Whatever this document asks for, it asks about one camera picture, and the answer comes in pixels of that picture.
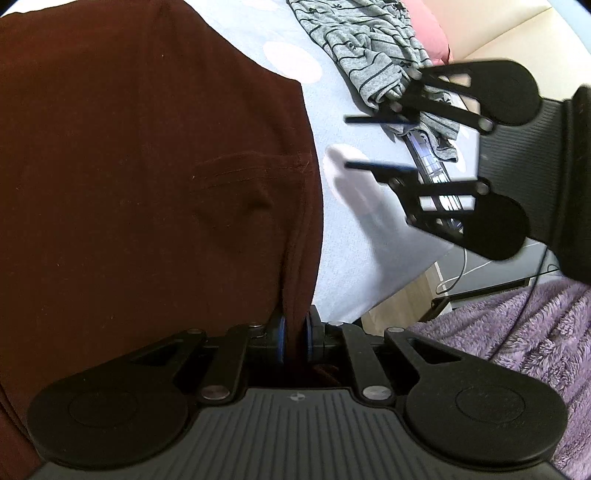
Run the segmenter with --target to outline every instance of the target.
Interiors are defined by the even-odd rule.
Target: bed
[[[20,0],[8,11],[67,3]],[[403,141],[379,125],[345,125],[344,115],[369,113],[333,61],[312,42],[282,0],[187,0],[235,48],[262,67],[298,80],[314,134],[322,177],[324,238],[314,293],[323,321],[352,322],[418,277],[450,245],[407,226],[396,196],[346,160],[414,166]],[[455,97],[453,102],[462,106]],[[452,179],[476,174],[478,134],[461,127]]]

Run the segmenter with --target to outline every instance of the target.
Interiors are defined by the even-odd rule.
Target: black metal bracket
[[[392,105],[380,105],[375,116],[346,116],[347,124],[418,124],[420,112],[458,122],[489,135],[496,124],[524,125],[535,118],[541,106],[538,85],[532,74],[511,60],[451,63],[407,71],[412,79]],[[467,75],[470,85],[444,79]],[[424,95],[425,86],[458,93],[478,100],[480,114],[437,102]]]
[[[407,222],[460,247],[492,260],[505,260],[523,246],[529,224],[523,208],[512,199],[495,194],[486,179],[423,184],[415,168],[348,161],[346,168],[370,171],[378,183],[387,184],[398,196]],[[421,197],[473,196],[473,210],[428,211]],[[444,220],[461,221],[462,230]]]

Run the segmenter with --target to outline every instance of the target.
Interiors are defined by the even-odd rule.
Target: metal pivot screw
[[[363,396],[368,400],[387,400],[392,395],[392,390],[383,385],[371,385],[363,389]]]
[[[230,391],[223,385],[208,385],[201,389],[201,396],[205,400],[223,400],[230,396]]]
[[[390,188],[392,190],[396,189],[397,187],[402,187],[404,186],[404,183],[396,178],[394,179],[390,179],[390,181],[388,182],[388,185],[390,185]]]
[[[480,120],[478,120],[478,126],[485,132],[492,132],[492,128],[495,126],[495,124],[488,118],[482,117]]]
[[[481,181],[476,182],[476,193],[478,195],[488,195],[490,191],[491,189],[486,183],[482,183]]]

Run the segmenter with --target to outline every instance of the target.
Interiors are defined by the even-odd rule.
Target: black device
[[[567,410],[542,382],[312,307],[302,353],[333,381],[294,388],[283,329],[277,311],[220,338],[180,332],[47,387],[28,428],[49,463],[31,478],[564,478],[548,460]]]
[[[470,86],[442,79],[466,74]],[[480,133],[478,179],[422,183],[416,171],[350,161],[370,170],[396,193],[408,222],[490,260],[506,260],[526,237],[554,252],[562,272],[591,284],[591,89],[572,99],[540,97],[531,73],[510,60],[453,63],[414,70],[399,99],[401,111],[382,108],[348,123],[418,123],[421,111],[455,120]],[[475,98],[480,114],[435,102],[425,86]],[[420,197],[473,196],[473,210],[425,211]],[[463,228],[449,228],[454,219]]]
[[[470,88],[439,78],[466,72]],[[387,183],[411,225],[494,260],[530,236],[552,248],[566,275],[591,283],[590,90],[542,99],[529,72],[510,61],[415,77],[399,114],[349,121],[412,121],[430,111],[476,128],[478,180],[428,184],[414,168],[348,166]],[[425,85],[477,98],[482,114],[430,102]],[[533,161],[543,176],[531,175]],[[508,176],[515,168],[521,177]],[[475,206],[421,208],[420,197],[444,195],[472,195]],[[404,329],[378,337],[323,324],[314,308],[299,353],[319,376],[290,382],[284,350],[277,310],[221,338],[188,330],[57,381],[28,410],[31,438],[48,462],[32,479],[564,478],[548,461],[567,410],[542,382]]]

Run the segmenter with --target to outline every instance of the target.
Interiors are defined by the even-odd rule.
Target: dark red fabric
[[[47,384],[282,301],[294,354],[322,191],[300,85],[181,0],[0,19],[0,478]]]

